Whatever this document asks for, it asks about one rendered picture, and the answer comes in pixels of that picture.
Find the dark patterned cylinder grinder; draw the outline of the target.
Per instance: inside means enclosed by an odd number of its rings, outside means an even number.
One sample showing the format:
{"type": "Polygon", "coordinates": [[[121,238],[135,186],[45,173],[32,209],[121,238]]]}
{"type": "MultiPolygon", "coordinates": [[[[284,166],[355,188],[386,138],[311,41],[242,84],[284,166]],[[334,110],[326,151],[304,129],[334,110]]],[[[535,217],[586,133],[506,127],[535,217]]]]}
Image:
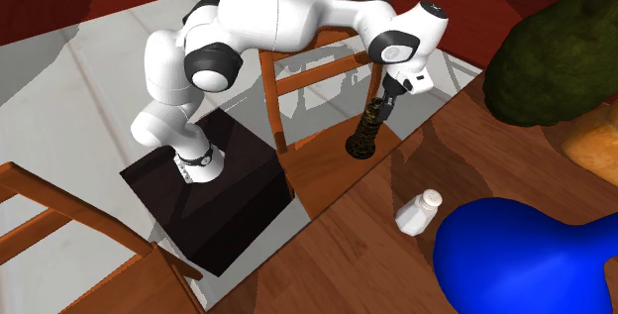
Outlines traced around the dark patterned cylinder grinder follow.
{"type": "Polygon", "coordinates": [[[383,123],[380,118],[382,99],[372,99],[364,108],[359,124],[345,143],[347,153],[356,159],[368,159],[376,150],[375,138],[383,123]]]}

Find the brown wooden chair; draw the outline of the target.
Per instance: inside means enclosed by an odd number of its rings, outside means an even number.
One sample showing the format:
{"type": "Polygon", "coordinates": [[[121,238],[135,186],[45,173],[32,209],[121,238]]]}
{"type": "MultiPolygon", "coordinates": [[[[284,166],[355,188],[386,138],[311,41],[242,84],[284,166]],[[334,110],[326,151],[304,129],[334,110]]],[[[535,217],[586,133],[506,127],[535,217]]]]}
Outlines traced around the brown wooden chair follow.
{"type": "Polygon", "coordinates": [[[58,314],[206,314],[189,278],[202,274],[115,217],[8,161],[0,165],[0,203],[20,194],[46,210],[0,237],[0,265],[71,221],[135,253],[58,314]]]}
{"type": "Polygon", "coordinates": [[[309,218],[315,219],[389,155],[401,140],[388,126],[383,125],[376,134],[375,154],[367,159],[351,157],[345,149],[345,140],[361,121],[361,116],[355,116],[289,145],[280,119],[278,98],[369,64],[370,58],[366,52],[357,52],[278,80],[274,63],[292,54],[267,50],[260,50],[258,54],[266,110],[278,160],[289,188],[299,197],[309,218]]]}

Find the white salt shaker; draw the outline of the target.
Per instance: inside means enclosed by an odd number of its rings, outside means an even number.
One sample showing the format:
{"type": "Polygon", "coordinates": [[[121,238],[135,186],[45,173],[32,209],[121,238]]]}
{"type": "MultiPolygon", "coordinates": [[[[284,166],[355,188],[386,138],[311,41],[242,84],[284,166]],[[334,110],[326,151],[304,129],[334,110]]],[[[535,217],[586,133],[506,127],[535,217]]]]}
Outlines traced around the white salt shaker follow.
{"type": "Polygon", "coordinates": [[[425,231],[443,203],[442,195],[434,189],[426,189],[404,204],[395,215],[401,232],[417,236],[425,231]]]}

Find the dark green bushy plant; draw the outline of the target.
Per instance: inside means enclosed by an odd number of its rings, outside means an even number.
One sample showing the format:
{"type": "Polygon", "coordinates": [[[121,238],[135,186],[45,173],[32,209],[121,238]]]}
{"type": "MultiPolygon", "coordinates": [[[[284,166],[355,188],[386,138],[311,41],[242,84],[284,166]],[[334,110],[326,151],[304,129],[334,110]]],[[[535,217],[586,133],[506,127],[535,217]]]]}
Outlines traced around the dark green bushy plant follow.
{"type": "Polygon", "coordinates": [[[618,93],[618,0],[559,0],[517,23],[484,72],[498,121],[553,126],[618,93]]]}

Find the dark robot stand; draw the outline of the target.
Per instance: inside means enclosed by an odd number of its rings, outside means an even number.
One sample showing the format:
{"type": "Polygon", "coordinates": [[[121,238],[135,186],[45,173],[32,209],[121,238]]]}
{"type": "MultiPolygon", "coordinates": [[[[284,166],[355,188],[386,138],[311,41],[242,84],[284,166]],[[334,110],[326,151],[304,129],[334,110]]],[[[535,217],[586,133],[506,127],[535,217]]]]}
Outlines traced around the dark robot stand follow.
{"type": "Polygon", "coordinates": [[[220,276],[291,202],[275,150],[216,109],[197,122],[225,153],[221,175],[187,183],[174,150],[156,149],[121,172],[181,252],[220,276]]]}

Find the blue rounded vase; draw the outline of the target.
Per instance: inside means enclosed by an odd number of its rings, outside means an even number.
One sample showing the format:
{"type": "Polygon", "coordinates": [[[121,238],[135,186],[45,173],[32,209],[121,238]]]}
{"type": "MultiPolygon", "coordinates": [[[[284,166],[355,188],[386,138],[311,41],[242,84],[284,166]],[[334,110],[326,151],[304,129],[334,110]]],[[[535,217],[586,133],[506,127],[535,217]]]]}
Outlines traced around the blue rounded vase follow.
{"type": "Polygon", "coordinates": [[[488,197],[440,225],[436,278],[458,314],[612,314],[605,265],[618,257],[618,212],[570,225],[488,197]]]}

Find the orange plant pot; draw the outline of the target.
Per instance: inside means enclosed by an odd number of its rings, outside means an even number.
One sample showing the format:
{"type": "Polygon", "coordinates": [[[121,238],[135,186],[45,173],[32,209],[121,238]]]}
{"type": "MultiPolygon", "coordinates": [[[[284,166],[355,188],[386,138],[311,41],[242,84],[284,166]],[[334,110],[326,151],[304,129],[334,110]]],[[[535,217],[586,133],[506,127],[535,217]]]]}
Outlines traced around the orange plant pot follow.
{"type": "Polygon", "coordinates": [[[618,101],[578,118],[561,149],[571,161],[618,187],[618,101]]]}

